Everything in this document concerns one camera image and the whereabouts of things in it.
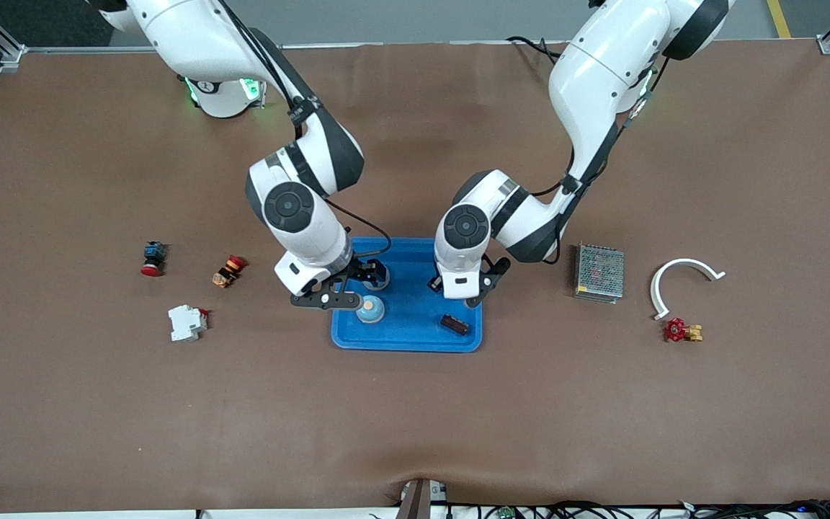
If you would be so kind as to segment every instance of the light blue round object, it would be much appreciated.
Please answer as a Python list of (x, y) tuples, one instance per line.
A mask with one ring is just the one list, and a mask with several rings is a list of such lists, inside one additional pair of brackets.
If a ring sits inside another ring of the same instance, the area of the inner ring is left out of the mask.
[(383, 300), (377, 296), (363, 296), (363, 304), (355, 312), (360, 322), (373, 324), (379, 322), (386, 313)]

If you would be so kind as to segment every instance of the gray circular joint cap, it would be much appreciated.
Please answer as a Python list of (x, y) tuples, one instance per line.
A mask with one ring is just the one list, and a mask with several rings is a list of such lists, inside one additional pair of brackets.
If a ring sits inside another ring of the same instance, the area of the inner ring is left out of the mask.
[(270, 226), (288, 233), (299, 233), (313, 220), (313, 195), (299, 182), (274, 186), (264, 199), (264, 217)]
[(444, 239), (454, 249), (472, 249), (487, 234), (488, 218), (474, 205), (454, 207), (444, 219)]

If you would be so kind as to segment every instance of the cable connector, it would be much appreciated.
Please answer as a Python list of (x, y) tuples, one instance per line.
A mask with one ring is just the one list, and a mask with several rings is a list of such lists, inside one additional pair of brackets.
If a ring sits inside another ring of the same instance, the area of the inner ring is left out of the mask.
[(322, 102), (319, 97), (313, 95), (311, 97), (294, 97), (293, 109), (287, 112), (290, 116), (290, 122), (294, 127), (299, 128), (310, 115), (316, 114), (316, 110), (322, 108)]

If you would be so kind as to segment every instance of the blue and red toy figure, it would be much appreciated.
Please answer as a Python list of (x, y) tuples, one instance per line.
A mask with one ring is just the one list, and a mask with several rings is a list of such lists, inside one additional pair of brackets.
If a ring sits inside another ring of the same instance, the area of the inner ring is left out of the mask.
[(146, 262), (143, 263), (143, 268), (139, 270), (141, 275), (161, 276), (162, 262), (165, 262), (165, 246), (161, 242), (151, 241), (143, 249), (143, 257), (146, 258)]

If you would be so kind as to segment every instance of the orange and black object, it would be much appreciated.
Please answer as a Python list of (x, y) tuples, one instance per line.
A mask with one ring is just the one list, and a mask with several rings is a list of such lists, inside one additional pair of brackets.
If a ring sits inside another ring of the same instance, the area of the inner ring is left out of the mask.
[(139, 273), (149, 277), (158, 277), (162, 275), (162, 263), (165, 262), (165, 246), (161, 242), (151, 241), (146, 244), (143, 249), (143, 257), (146, 262), (143, 263)]
[(239, 277), (240, 270), (245, 266), (245, 260), (238, 256), (230, 255), (222, 269), (217, 270), (213, 275), (213, 283), (220, 288), (226, 288)]

